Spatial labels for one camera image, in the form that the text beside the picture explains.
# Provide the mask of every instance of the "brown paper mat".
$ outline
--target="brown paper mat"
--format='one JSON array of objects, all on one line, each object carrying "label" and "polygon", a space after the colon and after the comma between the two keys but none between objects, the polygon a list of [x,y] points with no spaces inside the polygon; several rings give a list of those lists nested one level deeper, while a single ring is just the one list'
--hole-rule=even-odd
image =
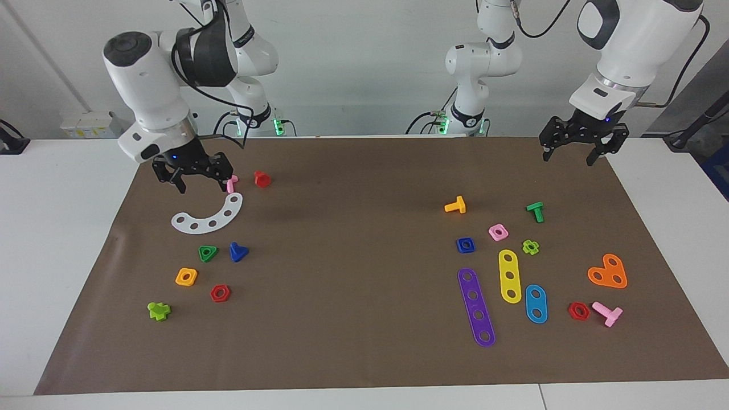
[{"label": "brown paper mat", "polygon": [[[534,139],[206,145],[225,150],[241,176],[241,213],[215,233],[179,233],[172,215],[212,215],[225,195],[192,177],[181,196],[142,166],[36,394],[729,377],[609,164],[585,166],[587,147],[561,148],[545,164]],[[269,188],[253,185],[256,169],[273,177]],[[456,195],[468,212],[444,213]],[[524,209],[535,201],[545,203],[543,224]],[[499,243],[487,232],[496,223],[510,232]],[[457,252],[463,236],[475,253]],[[524,255],[525,239],[541,252]],[[231,241],[251,248],[238,264]],[[207,264],[204,244],[221,248]],[[522,286],[546,290],[546,324],[526,318],[524,301],[501,298],[504,248],[520,255]],[[627,289],[588,281],[607,252],[623,259]],[[175,285],[181,267],[199,270],[195,286]],[[479,275],[491,348],[472,339],[463,267]],[[232,289],[226,303],[210,299],[219,283]],[[172,306],[166,322],[149,318],[150,301]],[[625,313],[610,329],[594,313],[578,322],[572,301]]]}]

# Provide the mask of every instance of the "yellow t-shaped bolt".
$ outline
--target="yellow t-shaped bolt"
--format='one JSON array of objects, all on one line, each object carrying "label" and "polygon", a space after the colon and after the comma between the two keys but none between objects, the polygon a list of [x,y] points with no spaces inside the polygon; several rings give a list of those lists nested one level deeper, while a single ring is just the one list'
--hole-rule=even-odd
[{"label": "yellow t-shaped bolt", "polygon": [[463,202],[463,197],[460,195],[457,196],[456,202],[453,202],[452,204],[448,204],[445,206],[445,211],[446,212],[458,211],[458,212],[461,212],[462,214],[465,214],[466,213],[466,203]]}]

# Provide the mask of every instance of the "table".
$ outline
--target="table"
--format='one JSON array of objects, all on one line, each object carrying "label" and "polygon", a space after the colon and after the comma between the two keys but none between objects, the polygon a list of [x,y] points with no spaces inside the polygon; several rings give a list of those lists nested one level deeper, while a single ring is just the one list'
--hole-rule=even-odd
[{"label": "table", "polygon": [[[729,204],[688,154],[671,153],[659,140],[629,139],[608,158],[727,360]],[[729,380],[28,397],[135,170],[104,140],[35,141],[19,157],[0,158],[0,408],[723,409],[729,401]]]}]

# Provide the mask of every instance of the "white arc-shaped piece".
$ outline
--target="white arc-shaped piece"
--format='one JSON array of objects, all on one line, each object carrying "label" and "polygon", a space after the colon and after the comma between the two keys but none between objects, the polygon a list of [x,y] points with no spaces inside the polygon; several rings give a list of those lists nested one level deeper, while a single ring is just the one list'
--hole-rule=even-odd
[{"label": "white arc-shaped piece", "polygon": [[225,198],[225,204],[218,213],[211,217],[198,219],[191,217],[187,212],[180,212],[172,217],[172,226],[182,233],[202,235],[223,228],[232,221],[243,206],[243,196],[240,193],[231,193]]}]

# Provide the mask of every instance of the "purple long bar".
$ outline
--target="purple long bar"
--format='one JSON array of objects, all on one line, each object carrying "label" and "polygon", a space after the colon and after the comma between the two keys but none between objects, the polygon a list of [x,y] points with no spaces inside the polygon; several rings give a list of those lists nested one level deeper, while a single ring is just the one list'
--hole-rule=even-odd
[{"label": "purple long bar", "polygon": [[[481,293],[481,286],[478,284],[476,272],[473,269],[463,268],[458,272],[458,281],[461,284],[461,293],[463,294],[463,302],[466,304],[468,320],[471,322],[473,339],[476,340],[479,346],[492,346],[496,342],[496,334],[494,334],[494,327],[491,325],[491,318],[488,316],[486,300]],[[488,334],[487,340],[481,337],[483,332]]]}]

